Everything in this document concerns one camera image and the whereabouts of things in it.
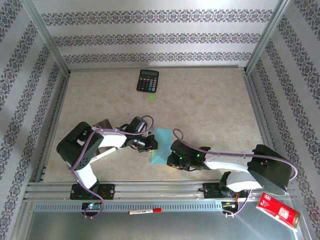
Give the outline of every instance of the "metal base plate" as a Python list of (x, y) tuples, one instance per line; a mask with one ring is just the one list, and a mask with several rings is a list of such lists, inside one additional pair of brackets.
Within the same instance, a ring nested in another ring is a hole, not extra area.
[[(115, 185), (100, 183), (97, 191), (104, 200), (113, 200), (115, 195)], [(89, 194), (79, 184), (73, 184), (70, 193), (71, 200), (99, 200), (96, 196)]]

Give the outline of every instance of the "calculator display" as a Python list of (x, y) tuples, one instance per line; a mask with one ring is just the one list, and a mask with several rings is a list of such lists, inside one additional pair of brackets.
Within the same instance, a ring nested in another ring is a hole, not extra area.
[(142, 75), (149, 75), (149, 76), (157, 76), (158, 75), (156, 72), (152, 72), (152, 71), (142, 71), (141, 74)]

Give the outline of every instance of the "beige floor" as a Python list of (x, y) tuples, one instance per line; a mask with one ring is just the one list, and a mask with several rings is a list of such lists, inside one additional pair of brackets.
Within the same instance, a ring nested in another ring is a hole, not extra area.
[[(156, 100), (136, 91), (139, 70), (72, 73), (50, 153), (45, 182), (72, 182), (56, 147), (79, 122), (109, 119), (113, 127), (151, 115), (155, 127), (179, 128), (184, 140), (216, 150), (249, 150), (262, 143), (239, 68), (168, 68)], [(151, 153), (120, 149), (91, 164), (100, 181), (219, 179), (223, 171), (185, 172), (153, 165)]]

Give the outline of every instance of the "decorative border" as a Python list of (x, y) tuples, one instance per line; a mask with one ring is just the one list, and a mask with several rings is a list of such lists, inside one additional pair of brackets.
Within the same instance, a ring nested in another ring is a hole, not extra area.
[[(288, 130), (286, 120), (284, 118), (283, 112), (280, 108), (280, 104), (277, 100), (276, 94), (273, 90), (269, 76), (267, 74), (265, 66), (262, 63), (261, 58), (258, 60), (255, 66), (261, 78), (261, 82), (262, 82), (265, 94), (267, 96), (267, 100), (273, 112), (273, 117), (276, 120), (279, 133), (281, 134), (281, 139), (283, 141), (284, 149), (287, 152), (288, 159), (298, 169), (298, 175), (297, 175), (296, 181), (301, 191), (301, 195), (303, 196), (303, 201), (304, 201), (304, 204), (306, 205), (306, 210), (309, 212), (310, 220), (313, 222), (312, 226), (315, 228), (315, 234), (318, 238), (320, 238), (320, 223), (319, 223), (320, 213), (319, 213), (319, 206), (317, 205), (317, 200), (313, 196), (314, 194), (313, 191), (310, 190), (310, 183), (308, 181), (308, 177), (306, 175), (304, 168), (302, 167), (302, 163), (297, 153), (296, 146)], [(254, 84), (254, 87), (258, 94), (258, 90), (255, 84)]]
[(58, 47), (133, 44), (256, 44), (259, 33), (160, 33), (56, 36)]
[(147, 52), (64, 55), (67, 64), (182, 62), (182, 61), (247, 61), (251, 52)]
[(309, 123), (309, 118), (306, 116), (304, 106), (301, 104), (298, 94), (296, 94), (295, 86), (292, 84), (291, 79), (287, 73), (284, 63), (279, 56), (279, 53), (272, 41), (269, 41), (265, 47), (266, 52), (272, 62), (276, 75), (279, 78), (279, 82), (282, 86), (286, 99), (291, 106), (292, 113), (297, 122), (297, 126), (300, 129), (302, 138), (305, 141), (305, 145), (308, 147), (308, 152), (311, 155), (313, 164), (318, 169), (320, 174), (320, 144), (316, 133), (312, 129), (312, 125)]
[(320, 41), (320, 7), (315, 0), (294, 0), (304, 19), (308, 22), (314, 35)]
[(317, 72), (286, 16), (283, 16), (277, 28), (285, 40), (301, 75), (304, 77), (304, 81), (312, 93), (313, 99), (316, 100), (315, 103), (318, 105), (318, 109), (320, 109), (320, 74)]
[(57, 63), (54, 63), (52, 71), (50, 73), (50, 77), (47, 81), (46, 87), (44, 89), (40, 104), (38, 106), (38, 110), (36, 115), (34, 116), (34, 121), (27, 138), (27, 142), (23, 149), (23, 154), (21, 155), (21, 159), (19, 161), (19, 166), (17, 167), (17, 171), (14, 174), (14, 181), (12, 181), (12, 186), (9, 190), (9, 195), (7, 196), (7, 201), (5, 202), (3, 208), (4, 211), (1, 212), (0, 219), (0, 239), (6, 239), (6, 232), (8, 231), (8, 226), (11, 224), (12, 216), (14, 215), (13, 211), (17, 206), (17, 201), (19, 195), (22, 193), (22, 186), (25, 180), (25, 175), (27, 173), (27, 169), (29, 167), (29, 162), (31, 160), (33, 150), (37, 144), (37, 139), (39, 137), (41, 126), (45, 119), (46, 111), (50, 102), (51, 94), (55, 87), (55, 83), (57, 81), (57, 76), (60, 72)]
[(6, 33), (11, 28), (11, 24), (16, 20), (22, 4), (19, 0), (7, 0), (0, 10), (0, 43), (5, 38)]
[(271, 9), (173, 9), (100, 12), (55, 12), (42, 13), (47, 26), (89, 24), (140, 24), (140, 23), (266, 23)]
[(2, 106), (5, 104), (6, 98), (11, 91), (13, 83), (16, 81), (16, 77), (20, 72), (22, 64), (25, 62), (27, 54), (31, 46), (33, 45), (36, 36), (38, 35), (37, 28), (32, 21), (28, 24), (25, 29), (22, 38), (18, 42), (18, 45), (14, 49), (12, 57), (3, 70), (0, 80), (0, 111)]
[(273, 149), (274, 149), (274, 151), (277, 151), (277, 148), (276, 148), (276, 145), (275, 145), (275, 141), (274, 141), (274, 137), (272, 136), (272, 132), (271, 132), (269, 123), (268, 123), (268, 121), (267, 121), (267, 116), (266, 116), (265, 110), (264, 110), (264, 108), (263, 108), (263, 106), (262, 106), (262, 104), (261, 104), (261, 100), (260, 100), (260, 97), (259, 97), (259, 95), (258, 95), (256, 83), (255, 83), (255, 81), (254, 81), (254, 76), (252, 75), (252, 73), (250, 73), (250, 77), (251, 77), (251, 79), (252, 79), (252, 83), (253, 83), (254, 89), (255, 89), (255, 91), (256, 91), (256, 95), (257, 95), (257, 97), (258, 97), (259, 103), (260, 103), (260, 107), (261, 107), (261, 110), (262, 110), (262, 114), (263, 114), (263, 117), (264, 117), (264, 120), (265, 120), (266, 127), (268, 128), (268, 131), (269, 131), (269, 134), (270, 134), (270, 138), (271, 138), (271, 141), (272, 141)]
[(0, 148), (0, 180), (2, 174), (5, 173), (6, 165), (16, 144), (18, 134), (21, 130), (23, 121), (30, 106), (30, 102), (36, 91), (41, 74), (46, 66), (50, 51), (46, 45), (41, 49), (41, 52), (34, 64), (33, 70), (22, 92), (21, 98), (16, 106), (16, 111), (13, 113), (12, 122), (8, 126), (6, 135), (3, 138)]

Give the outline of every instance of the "cable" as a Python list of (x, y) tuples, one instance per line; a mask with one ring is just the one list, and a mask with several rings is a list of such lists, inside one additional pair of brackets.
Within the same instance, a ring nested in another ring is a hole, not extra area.
[[(105, 207), (105, 202), (104, 202), (104, 199), (97, 193), (91, 191), (90, 189), (86, 188), (86, 186), (78, 179), (78, 177), (76, 176), (76, 172), (75, 172), (75, 169), (77, 168), (77, 166), (79, 165), (79, 163), (81, 162), (81, 159), (83, 158), (83, 156), (85, 155), (85, 152), (89, 146), (89, 143), (92, 139), (92, 137), (94, 136), (95, 133), (119, 133), (119, 134), (122, 134), (122, 135), (133, 135), (133, 136), (137, 136), (137, 135), (143, 135), (145, 133), (148, 133), (149, 130), (154, 126), (154, 119), (152, 116), (150, 115), (144, 115), (142, 117), (143, 118), (150, 118), (151, 119), (151, 126), (143, 131), (143, 132), (139, 132), (139, 133), (131, 133), (131, 132), (125, 132), (125, 131), (120, 131), (118, 129), (109, 129), (109, 128), (99, 128), (99, 129), (96, 129), (94, 131), (91, 132), (91, 134), (89, 135), (88, 139), (86, 140), (84, 146), (83, 146), (83, 149), (82, 149), (82, 152), (80, 154), (80, 156), (78, 157), (77, 161), (75, 162), (75, 164), (73, 165), (73, 167), (68, 167), (69, 171), (71, 172), (72, 176), (75, 178), (76, 182), (84, 189), (86, 190), (87, 192), (89, 192), (90, 194), (96, 196), (97, 198), (99, 198), (101, 200), (101, 208), (100, 208), (100, 211), (97, 212), (95, 215), (93, 216), (90, 216), (90, 219), (94, 219), (96, 218), (99, 214), (102, 213), (102, 211), (104, 210), (104, 207)], [(87, 218), (87, 215), (86, 215), (86, 212), (87, 212), (87, 208), (85, 209), (84, 211), (84, 217)]]
[[(181, 138), (177, 136), (177, 134), (175, 133), (175, 131), (178, 131), (179, 133), (181, 133)], [(291, 168), (294, 170), (294, 174), (293, 176), (290, 178), (290, 181), (292, 181), (293, 179), (296, 178), (296, 176), (298, 175), (298, 169), (296, 168), (295, 165), (293, 165), (291, 162), (289, 162), (288, 160), (279, 158), (279, 157), (274, 157), (274, 156), (265, 156), (265, 155), (257, 155), (257, 154), (243, 154), (243, 153), (228, 153), (228, 152), (217, 152), (217, 151), (206, 151), (206, 150), (202, 150), (200, 148), (197, 148), (195, 146), (192, 146), (188, 143), (186, 143), (185, 141), (183, 141), (184, 138), (184, 134), (183, 132), (178, 129), (178, 128), (174, 128), (172, 130), (173, 135), (176, 137), (176, 139), (178, 139), (181, 143), (183, 143), (184, 145), (186, 145), (189, 148), (192, 148), (194, 150), (197, 150), (199, 152), (205, 153), (205, 154), (212, 154), (212, 155), (220, 155), (220, 156), (230, 156), (230, 157), (242, 157), (242, 158), (261, 158), (261, 159), (271, 159), (271, 160), (275, 160), (275, 161), (279, 161), (285, 164), (288, 164), (291, 166)]]
[(248, 196), (246, 196), (246, 198), (245, 198), (242, 206), (241, 206), (236, 212), (232, 212), (232, 211), (229, 211), (229, 210), (225, 210), (225, 209), (224, 209), (223, 211), (229, 214), (229, 215), (228, 215), (228, 214), (225, 214), (225, 217), (234, 217), (234, 215), (237, 215), (238, 213), (240, 213), (240, 211), (241, 211), (242, 209), (244, 209), (244, 207), (245, 207), (245, 205), (246, 205), (246, 203), (247, 203), (247, 201), (248, 201), (249, 196), (250, 196), (251, 193), (252, 193), (252, 189), (249, 191)]

